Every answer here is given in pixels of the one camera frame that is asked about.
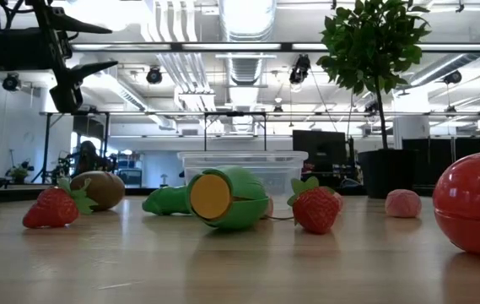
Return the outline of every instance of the potted tree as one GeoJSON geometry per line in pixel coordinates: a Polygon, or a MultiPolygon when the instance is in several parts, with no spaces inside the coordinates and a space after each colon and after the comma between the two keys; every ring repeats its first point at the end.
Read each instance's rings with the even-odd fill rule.
{"type": "Polygon", "coordinates": [[[388,149],[382,90],[389,94],[407,81],[399,76],[418,64],[422,50],[419,40],[430,31],[420,14],[426,8],[413,6],[413,0],[356,0],[354,10],[337,8],[326,17],[322,43],[328,55],[317,64],[340,88],[362,94],[376,94],[384,149],[359,154],[364,185],[372,198],[385,198],[397,188],[412,188],[415,153],[388,149]]]}

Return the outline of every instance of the black plant pot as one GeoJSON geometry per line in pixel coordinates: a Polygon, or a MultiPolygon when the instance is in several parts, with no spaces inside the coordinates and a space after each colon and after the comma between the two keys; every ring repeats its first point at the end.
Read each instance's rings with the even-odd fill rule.
{"type": "Polygon", "coordinates": [[[386,198],[395,189],[412,190],[416,151],[379,149],[358,154],[364,186],[370,198],[386,198]]]}
{"type": "Polygon", "coordinates": [[[24,185],[24,180],[26,179],[25,176],[15,176],[13,178],[13,183],[15,185],[24,185]]]}

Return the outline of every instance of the yellow disc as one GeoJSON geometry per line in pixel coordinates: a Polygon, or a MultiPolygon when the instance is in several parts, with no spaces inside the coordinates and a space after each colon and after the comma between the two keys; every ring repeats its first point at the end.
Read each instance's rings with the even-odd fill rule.
{"type": "Polygon", "coordinates": [[[221,217],[232,204],[229,185],[216,175],[198,178],[191,188],[190,199],[193,210],[207,220],[221,217]]]}

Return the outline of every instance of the red tomato container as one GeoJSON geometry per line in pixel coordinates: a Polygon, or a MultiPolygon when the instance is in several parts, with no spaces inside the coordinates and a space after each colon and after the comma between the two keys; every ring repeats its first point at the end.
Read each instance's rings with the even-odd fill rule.
{"type": "Polygon", "coordinates": [[[448,167],[433,194],[434,216],[457,247],[480,253],[480,153],[448,167]]]}

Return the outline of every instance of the green toy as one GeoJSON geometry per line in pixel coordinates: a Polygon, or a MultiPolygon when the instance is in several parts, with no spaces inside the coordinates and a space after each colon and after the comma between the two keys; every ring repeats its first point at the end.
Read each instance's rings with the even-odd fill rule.
{"type": "Polygon", "coordinates": [[[253,226],[269,201],[260,180],[239,166],[219,166],[194,176],[186,199],[191,213],[202,222],[225,230],[253,226]]]}
{"type": "Polygon", "coordinates": [[[156,215],[191,214],[187,208],[187,187],[162,187],[149,194],[142,209],[156,215]]]}

